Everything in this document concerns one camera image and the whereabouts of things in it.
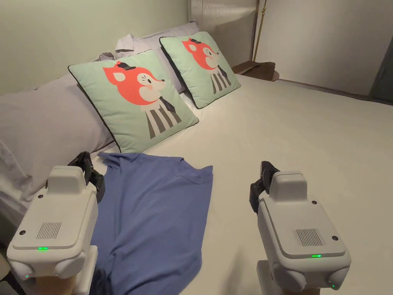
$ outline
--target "white robot body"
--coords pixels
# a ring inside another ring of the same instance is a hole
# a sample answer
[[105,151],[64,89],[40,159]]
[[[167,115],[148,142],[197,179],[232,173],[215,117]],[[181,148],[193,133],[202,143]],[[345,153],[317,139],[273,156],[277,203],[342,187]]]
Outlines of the white robot body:
[[22,280],[77,275],[75,294],[88,294],[97,260],[90,246],[98,215],[96,188],[76,166],[55,166],[48,188],[31,203],[7,257]]
[[273,175],[270,196],[259,202],[258,228],[280,288],[341,287],[351,256],[320,203],[307,198],[300,172]]

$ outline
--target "mattress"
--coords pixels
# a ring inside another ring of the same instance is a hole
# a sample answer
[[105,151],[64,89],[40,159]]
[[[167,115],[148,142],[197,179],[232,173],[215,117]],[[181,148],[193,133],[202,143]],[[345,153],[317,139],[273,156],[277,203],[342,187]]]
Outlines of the mattress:
[[[189,101],[199,123],[146,152],[214,166],[203,265],[182,295],[261,294],[256,265],[266,255],[248,197],[262,160],[301,171],[323,204],[353,260],[340,292],[389,294],[393,107],[238,79],[241,88],[203,109]],[[99,158],[94,167],[106,169]]]

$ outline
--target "fox illustration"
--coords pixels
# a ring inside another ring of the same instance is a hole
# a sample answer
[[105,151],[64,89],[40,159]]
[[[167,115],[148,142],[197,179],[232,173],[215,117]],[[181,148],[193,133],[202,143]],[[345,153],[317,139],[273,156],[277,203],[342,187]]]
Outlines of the fox illustration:
[[183,45],[193,55],[198,65],[210,73],[213,94],[216,94],[217,90],[221,91],[231,85],[227,73],[219,66],[220,55],[218,52],[215,53],[206,43],[191,38],[188,41],[183,41]]
[[118,87],[120,95],[145,112],[151,139],[182,121],[174,106],[161,95],[165,80],[156,79],[148,69],[120,61],[112,68],[103,69],[109,82]]

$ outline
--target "door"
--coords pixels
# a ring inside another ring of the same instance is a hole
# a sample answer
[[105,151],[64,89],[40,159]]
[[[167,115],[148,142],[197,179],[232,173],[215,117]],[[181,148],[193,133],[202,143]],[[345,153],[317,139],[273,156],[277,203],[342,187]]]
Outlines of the door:
[[393,39],[378,71],[370,96],[393,101]]

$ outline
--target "throw pillow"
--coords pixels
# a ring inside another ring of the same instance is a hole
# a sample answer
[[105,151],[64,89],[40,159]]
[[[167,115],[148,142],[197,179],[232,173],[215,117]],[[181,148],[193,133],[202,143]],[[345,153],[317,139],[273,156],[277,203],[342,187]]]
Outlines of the throw pillow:
[[161,37],[160,43],[184,80],[197,108],[203,108],[240,87],[209,33]]
[[123,153],[147,150],[198,122],[153,50],[68,69]]

